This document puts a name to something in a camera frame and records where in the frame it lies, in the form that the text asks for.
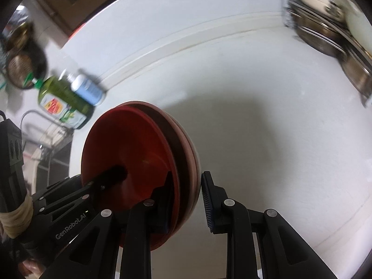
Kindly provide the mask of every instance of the silver screw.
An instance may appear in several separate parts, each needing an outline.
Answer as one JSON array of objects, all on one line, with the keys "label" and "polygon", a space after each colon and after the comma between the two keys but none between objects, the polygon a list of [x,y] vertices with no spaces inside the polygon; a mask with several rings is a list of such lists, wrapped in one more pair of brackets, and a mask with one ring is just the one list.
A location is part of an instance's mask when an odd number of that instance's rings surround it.
[{"label": "silver screw", "polygon": [[276,210],[273,210],[273,209],[268,209],[266,211],[266,214],[267,214],[267,216],[275,217],[276,215],[278,215],[278,212]]},{"label": "silver screw", "polygon": [[153,201],[152,199],[146,199],[146,200],[143,202],[143,204],[144,204],[145,206],[153,206],[154,203],[155,203],[155,201]]},{"label": "silver screw", "polygon": [[225,206],[233,206],[233,205],[235,205],[235,201],[228,198],[228,199],[225,199],[224,204],[225,204]]},{"label": "silver screw", "polygon": [[106,210],[103,210],[102,212],[101,212],[101,216],[102,217],[108,217],[108,216],[110,216],[111,215],[111,210],[109,210],[109,209],[106,209]]}]

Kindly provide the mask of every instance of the countertop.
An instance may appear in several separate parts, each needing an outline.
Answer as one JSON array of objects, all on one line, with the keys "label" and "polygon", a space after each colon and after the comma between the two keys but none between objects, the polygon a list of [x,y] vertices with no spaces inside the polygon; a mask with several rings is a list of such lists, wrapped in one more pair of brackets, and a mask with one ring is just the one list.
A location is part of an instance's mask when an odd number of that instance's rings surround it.
[{"label": "countertop", "polygon": [[[170,113],[202,170],[247,208],[276,209],[339,279],[372,248],[372,112],[338,61],[285,27],[182,50],[107,93],[74,135],[70,176],[105,111],[131,100]],[[213,235],[201,197],[180,231],[151,254],[154,279],[226,275],[226,236]]]}]

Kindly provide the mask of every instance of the green dish soap bottle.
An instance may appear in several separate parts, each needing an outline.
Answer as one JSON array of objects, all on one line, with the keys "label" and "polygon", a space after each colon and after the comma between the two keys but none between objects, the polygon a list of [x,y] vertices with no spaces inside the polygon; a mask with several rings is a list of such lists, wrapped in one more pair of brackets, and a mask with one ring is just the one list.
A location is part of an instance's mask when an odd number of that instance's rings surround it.
[{"label": "green dish soap bottle", "polygon": [[92,117],[94,107],[70,90],[70,84],[51,76],[46,81],[37,80],[30,72],[25,83],[32,81],[39,89],[40,107],[60,122],[74,129],[82,128]]}]

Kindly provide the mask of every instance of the bottle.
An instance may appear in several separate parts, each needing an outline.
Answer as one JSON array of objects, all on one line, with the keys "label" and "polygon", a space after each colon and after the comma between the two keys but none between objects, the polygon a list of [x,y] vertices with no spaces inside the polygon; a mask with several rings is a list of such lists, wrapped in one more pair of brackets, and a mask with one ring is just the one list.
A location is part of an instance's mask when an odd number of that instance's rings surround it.
[{"label": "bottle", "polygon": [[[59,80],[65,75],[66,69],[62,72]],[[67,80],[71,83],[71,90],[93,106],[100,105],[106,97],[102,89],[84,74],[68,74]]]},{"label": "bottle", "polygon": [[94,107],[73,93],[67,81],[59,81],[56,76],[51,76],[43,82],[35,79],[32,72],[27,75],[25,83],[28,81],[32,81],[34,87],[39,89],[40,107],[60,122],[80,129],[92,117]]}]

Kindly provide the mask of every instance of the beige rubber band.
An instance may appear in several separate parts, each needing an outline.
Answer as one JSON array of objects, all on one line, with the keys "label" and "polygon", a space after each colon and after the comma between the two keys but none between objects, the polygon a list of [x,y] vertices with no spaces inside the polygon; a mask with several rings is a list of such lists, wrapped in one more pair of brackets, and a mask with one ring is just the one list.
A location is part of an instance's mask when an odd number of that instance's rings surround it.
[{"label": "beige rubber band", "polygon": [[16,210],[9,213],[0,213],[0,221],[4,232],[12,239],[16,238],[28,228],[32,215],[32,197],[27,191],[24,202]]}]

